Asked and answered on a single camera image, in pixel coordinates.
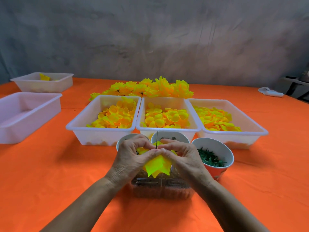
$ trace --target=orange table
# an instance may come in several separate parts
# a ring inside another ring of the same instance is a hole
[[[83,146],[65,125],[114,80],[74,78],[62,111],[15,145],[0,145],[0,231],[38,231],[103,177],[115,147]],[[250,150],[233,150],[235,162],[220,183],[271,231],[309,228],[309,105],[257,88],[190,85],[194,98],[227,99],[269,131]],[[0,86],[0,97],[18,92]],[[124,188],[93,231],[222,231],[206,203],[136,199]]]

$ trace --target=person's left hand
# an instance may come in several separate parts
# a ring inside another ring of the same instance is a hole
[[[142,155],[137,155],[136,149],[138,147],[144,147],[149,149],[149,151]],[[137,175],[149,160],[159,156],[161,152],[142,134],[124,140],[119,145],[114,163],[105,177],[113,184],[123,187]]]

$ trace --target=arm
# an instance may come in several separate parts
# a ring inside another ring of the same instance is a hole
[[[149,151],[137,155],[138,147]],[[137,175],[143,165],[160,153],[143,135],[123,141],[106,176],[91,185],[41,232],[90,232],[117,192]]]
[[[230,192],[215,181],[199,156],[193,144],[162,139],[158,146],[162,155],[173,161],[181,176],[208,204],[212,213],[225,232],[268,232]],[[170,150],[177,151],[179,156]]]

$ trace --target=concrete wall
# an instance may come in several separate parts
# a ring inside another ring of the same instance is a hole
[[[77,77],[269,86],[309,61],[309,0],[0,0],[0,83]]]

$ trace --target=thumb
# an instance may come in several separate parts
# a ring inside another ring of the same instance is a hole
[[[161,148],[161,155],[168,158],[169,160],[175,162],[175,163],[179,163],[179,158],[181,158],[180,156],[177,156],[175,155],[173,152],[167,150],[167,149],[164,149],[164,148]]]
[[[159,149],[151,149],[147,152],[145,152],[142,155],[139,155],[138,158],[141,161],[142,165],[145,165],[148,161],[154,159],[155,157],[159,156],[160,154],[162,154],[162,151]]]

